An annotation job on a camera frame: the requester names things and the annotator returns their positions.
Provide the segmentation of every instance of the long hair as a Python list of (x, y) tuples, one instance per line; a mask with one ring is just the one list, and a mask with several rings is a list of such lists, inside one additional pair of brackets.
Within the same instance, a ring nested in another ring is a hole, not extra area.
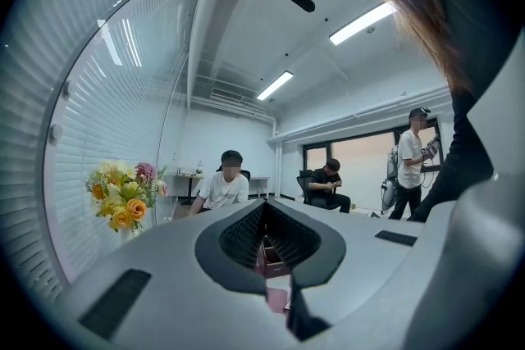
[(470, 91), (470, 83), (459, 65), (459, 51), (450, 39), (441, 0), (386, 0), (394, 2), (398, 28), (419, 40), (453, 91)]

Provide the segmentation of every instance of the jeans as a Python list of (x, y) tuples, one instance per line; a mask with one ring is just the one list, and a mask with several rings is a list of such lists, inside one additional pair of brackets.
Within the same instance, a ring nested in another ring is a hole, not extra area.
[(421, 185), (415, 189), (406, 189), (399, 184), (395, 188), (395, 207), (389, 219), (401, 219), (404, 213), (404, 208), (410, 205), (410, 215), (413, 215), (416, 209), (421, 204)]
[(344, 196), (343, 194), (327, 194), (326, 197), (317, 196), (313, 197), (310, 202), (311, 206), (323, 209), (335, 209), (341, 206), (341, 209), (339, 209), (340, 213), (350, 213), (350, 204), (352, 204), (350, 197)]

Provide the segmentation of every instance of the small table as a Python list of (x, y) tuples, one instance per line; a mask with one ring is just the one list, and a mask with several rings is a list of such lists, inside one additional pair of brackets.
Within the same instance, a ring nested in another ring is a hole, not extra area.
[(190, 206), (192, 204), (192, 202), (191, 202), (191, 190), (194, 187), (194, 179), (201, 180), (204, 177), (202, 175), (181, 175), (181, 174), (177, 174), (176, 176), (178, 176), (179, 178), (187, 178), (188, 179), (188, 199), (186, 201), (182, 202), (181, 204), (183, 206)]
[(261, 184), (266, 183), (266, 198), (270, 198), (270, 189), (268, 188), (270, 184), (269, 176), (253, 176), (250, 178), (250, 181), (257, 181), (257, 197), (261, 197)]

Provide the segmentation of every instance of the vase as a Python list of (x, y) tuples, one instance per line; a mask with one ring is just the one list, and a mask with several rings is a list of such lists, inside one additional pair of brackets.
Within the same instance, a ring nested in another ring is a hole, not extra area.
[(133, 239), (133, 230), (129, 228), (122, 228), (119, 229), (119, 232), (121, 234), (121, 244), (124, 245), (125, 243), (131, 241)]

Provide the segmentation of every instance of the flower bouquet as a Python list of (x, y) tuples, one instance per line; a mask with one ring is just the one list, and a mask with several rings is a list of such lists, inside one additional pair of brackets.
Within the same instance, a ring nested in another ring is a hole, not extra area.
[(105, 217), (109, 227), (119, 230), (143, 231), (140, 221), (148, 208), (155, 206), (157, 194), (167, 196), (167, 187), (160, 180), (164, 170), (141, 162), (130, 166), (123, 161), (104, 161), (85, 181), (92, 196), (97, 217)]

